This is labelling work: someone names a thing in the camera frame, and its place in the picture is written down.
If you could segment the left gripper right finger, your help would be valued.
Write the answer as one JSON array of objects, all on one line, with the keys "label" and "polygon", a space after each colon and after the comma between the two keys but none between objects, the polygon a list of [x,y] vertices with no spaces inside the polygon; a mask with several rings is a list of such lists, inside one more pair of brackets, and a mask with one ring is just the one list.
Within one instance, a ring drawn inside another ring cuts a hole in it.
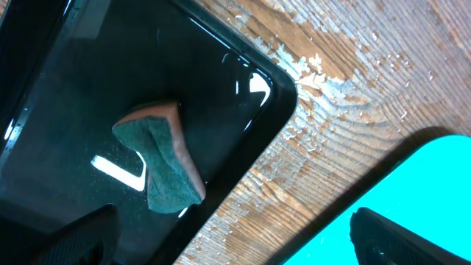
[{"label": "left gripper right finger", "polygon": [[352,215],[350,239],[360,265],[470,265],[369,208]]}]

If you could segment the black plastic tray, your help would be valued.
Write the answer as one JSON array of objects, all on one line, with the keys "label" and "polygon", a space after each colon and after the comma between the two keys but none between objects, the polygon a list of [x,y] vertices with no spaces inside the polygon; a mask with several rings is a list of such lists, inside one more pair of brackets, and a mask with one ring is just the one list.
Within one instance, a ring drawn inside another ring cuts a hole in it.
[{"label": "black plastic tray", "polygon": [[[10,1],[1,16],[1,262],[106,205],[111,264],[172,264],[289,120],[292,78],[194,1]],[[144,159],[112,134],[142,105],[179,105],[205,184],[156,213]]]}]

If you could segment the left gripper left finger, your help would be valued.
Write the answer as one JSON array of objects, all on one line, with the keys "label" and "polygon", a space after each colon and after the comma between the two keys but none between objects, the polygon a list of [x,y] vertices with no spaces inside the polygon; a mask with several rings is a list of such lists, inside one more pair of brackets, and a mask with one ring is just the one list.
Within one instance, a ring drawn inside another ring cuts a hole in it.
[{"label": "left gripper left finger", "polygon": [[111,264],[119,236],[117,207],[106,204],[52,233],[28,251],[25,263]]}]

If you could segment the teal plastic tray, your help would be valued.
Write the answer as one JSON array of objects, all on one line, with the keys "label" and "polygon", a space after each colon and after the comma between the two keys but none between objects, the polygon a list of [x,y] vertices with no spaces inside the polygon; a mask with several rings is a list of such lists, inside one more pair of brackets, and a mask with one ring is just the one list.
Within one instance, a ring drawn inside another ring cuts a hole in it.
[{"label": "teal plastic tray", "polygon": [[287,264],[356,264],[350,221],[361,207],[469,260],[470,137],[450,135],[420,147]]}]

